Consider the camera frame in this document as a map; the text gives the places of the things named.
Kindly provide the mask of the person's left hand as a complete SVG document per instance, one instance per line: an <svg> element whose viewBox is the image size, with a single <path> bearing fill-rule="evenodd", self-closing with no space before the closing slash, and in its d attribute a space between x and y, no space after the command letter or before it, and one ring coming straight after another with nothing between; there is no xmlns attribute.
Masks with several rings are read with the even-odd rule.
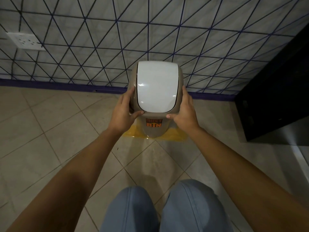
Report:
<svg viewBox="0 0 309 232"><path fill-rule="evenodd" d="M127 92L122 94L113 110L108 130L117 136L122 136L132 124L127 124L126 116L129 111L129 103L131 96L134 95L135 87L131 87Z"/></svg>

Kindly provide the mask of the person's right hand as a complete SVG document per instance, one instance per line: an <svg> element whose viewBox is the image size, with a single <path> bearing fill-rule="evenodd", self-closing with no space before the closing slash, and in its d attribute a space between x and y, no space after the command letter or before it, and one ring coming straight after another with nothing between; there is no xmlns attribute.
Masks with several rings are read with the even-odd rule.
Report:
<svg viewBox="0 0 309 232"><path fill-rule="evenodd" d="M193 104L193 99L186 90L186 87L182 87L182 102L180 104L180 110L178 113L182 113L184 116L183 121L174 121L176 125L187 133L189 136L196 135L201 131L198 119L196 116L196 111Z"/></svg>

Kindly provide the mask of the beige bin lid white flap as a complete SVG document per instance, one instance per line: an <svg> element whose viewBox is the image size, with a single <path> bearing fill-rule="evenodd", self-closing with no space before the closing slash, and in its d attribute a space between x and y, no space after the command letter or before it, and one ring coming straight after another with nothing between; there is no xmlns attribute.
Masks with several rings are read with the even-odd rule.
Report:
<svg viewBox="0 0 309 232"><path fill-rule="evenodd" d="M130 111L144 111L144 116L149 118L178 113L183 85L183 72L177 63L138 61L129 78L128 89L135 88L129 102Z"/></svg>

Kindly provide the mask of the person's right forearm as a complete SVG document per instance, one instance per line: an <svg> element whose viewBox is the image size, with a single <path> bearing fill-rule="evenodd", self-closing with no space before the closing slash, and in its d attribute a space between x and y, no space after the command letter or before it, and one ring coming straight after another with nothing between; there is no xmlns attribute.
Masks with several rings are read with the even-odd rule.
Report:
<svg viewBox="0 0 309 232"><path fill-rule="evenodd" d="M309 232L309 211L290 193L200 126L185 132L254 232Z"/></svg>

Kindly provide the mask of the person's left forearm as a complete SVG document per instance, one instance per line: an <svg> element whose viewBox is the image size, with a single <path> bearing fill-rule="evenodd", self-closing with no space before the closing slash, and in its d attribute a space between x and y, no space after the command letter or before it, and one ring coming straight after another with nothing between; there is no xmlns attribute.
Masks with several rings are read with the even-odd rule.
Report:
<svg viewBox="0 0 309 232"><path fill-rule="evenodd" d="M125 129L110 126L72 158L6 232L74 232L102 168Z"/></svg>

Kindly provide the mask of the yellow plastic bag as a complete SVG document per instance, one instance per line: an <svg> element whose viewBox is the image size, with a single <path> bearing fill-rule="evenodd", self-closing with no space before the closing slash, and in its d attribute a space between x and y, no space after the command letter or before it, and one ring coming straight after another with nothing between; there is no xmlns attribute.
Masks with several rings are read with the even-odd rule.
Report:
<svg viewBox="0 0 309 232"><path fill-rule="evenodd" d="M183 132L174 121L171 121L167 131L161 136L154 137L153 135L149 136L144 133L142 130L141 121L137 120L134 124L123 134L124 137L135 137L142 139L155 139L155 140L164 140L164 141L176 141L183 142L186 141L188 135Z"/></svg>

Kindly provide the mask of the beige dustbin body orange label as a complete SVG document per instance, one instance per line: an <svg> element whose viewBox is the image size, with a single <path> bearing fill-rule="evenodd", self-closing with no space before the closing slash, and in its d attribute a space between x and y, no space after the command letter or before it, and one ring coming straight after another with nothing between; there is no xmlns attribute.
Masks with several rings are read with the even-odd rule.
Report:
<svg viewBox="0 0 309 232"><path fill-rule="evenodd" d="M149 138L162 136L169 128L170 120L166 117L144 117L138 118L141 131Z"/></svg>

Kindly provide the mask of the person's right leg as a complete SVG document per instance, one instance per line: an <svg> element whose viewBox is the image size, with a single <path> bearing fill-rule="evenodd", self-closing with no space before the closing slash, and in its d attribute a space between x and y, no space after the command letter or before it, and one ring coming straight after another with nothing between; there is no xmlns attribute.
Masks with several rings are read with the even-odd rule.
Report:
<svg viewBox="0 0 309 232"><path fill-rule="evenodd" d="M161 215L160 232L233 232L212 188L185 179L172 187Z"/></svg>

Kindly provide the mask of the person's leg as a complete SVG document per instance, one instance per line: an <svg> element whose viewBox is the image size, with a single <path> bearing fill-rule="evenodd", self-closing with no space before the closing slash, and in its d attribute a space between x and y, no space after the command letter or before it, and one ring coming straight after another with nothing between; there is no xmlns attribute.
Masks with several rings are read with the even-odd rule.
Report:
<svg viewBox="0 0 309 232"><path fill-rule="evenodd" d="M212 188L185 179L172 187L161 215L160 232L233 232Z"/></svg>
<svg viewBox="0 0 309 232"><path fill-rule="evenodd" d="M99 232L159 232L160 222L147 191L126 187L109 204Z"/></svg>

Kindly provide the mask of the person's left leg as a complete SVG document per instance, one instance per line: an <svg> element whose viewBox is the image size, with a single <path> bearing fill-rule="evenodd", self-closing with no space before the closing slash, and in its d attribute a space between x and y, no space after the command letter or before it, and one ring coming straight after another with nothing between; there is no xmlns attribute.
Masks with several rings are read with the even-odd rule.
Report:
<svg viewBox="0 0 309 232"><path fill-rule="evenodd" d="M99 232L159 232L160 222L147 191L126 187L109 204Z"/></svg>

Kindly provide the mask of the black cabinet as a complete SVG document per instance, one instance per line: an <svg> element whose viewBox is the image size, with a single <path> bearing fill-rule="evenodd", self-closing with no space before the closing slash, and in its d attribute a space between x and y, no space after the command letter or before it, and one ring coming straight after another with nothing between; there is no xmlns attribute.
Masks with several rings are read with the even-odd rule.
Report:
<svg viewBox="0 0 309 232"><path fill-rule="evenodd" d="M246 141L309 116L309 23L234 101Z"/></svg>

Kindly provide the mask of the grey metal panel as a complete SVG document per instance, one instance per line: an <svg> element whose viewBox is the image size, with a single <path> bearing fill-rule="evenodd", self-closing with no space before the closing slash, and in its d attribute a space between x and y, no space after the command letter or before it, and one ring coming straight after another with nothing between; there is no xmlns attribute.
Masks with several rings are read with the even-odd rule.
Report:
<svg viewBox="0 0 309 232"><path fill-rule="evenodd" d="M309 147L309 116L248 140L248 142Z"/></svg>

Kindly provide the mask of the white wall socket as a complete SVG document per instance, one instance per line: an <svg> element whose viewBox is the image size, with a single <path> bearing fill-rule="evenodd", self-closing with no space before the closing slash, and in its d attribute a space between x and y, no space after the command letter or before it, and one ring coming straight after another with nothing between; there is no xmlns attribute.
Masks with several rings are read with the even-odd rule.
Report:
<svg viewBox="0 0 309 232"><path fill-rule="evenodd" d="M6 35L19 49L46 51L34 34L7 32Z"/></svg>

